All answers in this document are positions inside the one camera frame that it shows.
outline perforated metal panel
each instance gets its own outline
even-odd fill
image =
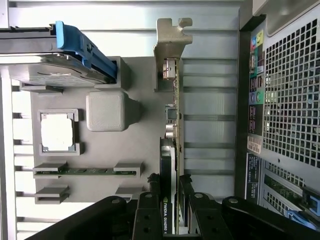
[[[270,192],[266,193],[266,200],[283,215],[285,215],[288,210],[291,210],[287,205],[273,196]]]
[[[298,177],[297,175],[294,175],[293,173],[284,170],[283,168],[278,167],[270,162],[265,162],[265,168],[284,178],[285,180],[297,185],[298,187],[303,187],[305,185],[305,181],[301,177]]]
[[[320,42],[314,19],[266,49],[263,147],[320,168]]]

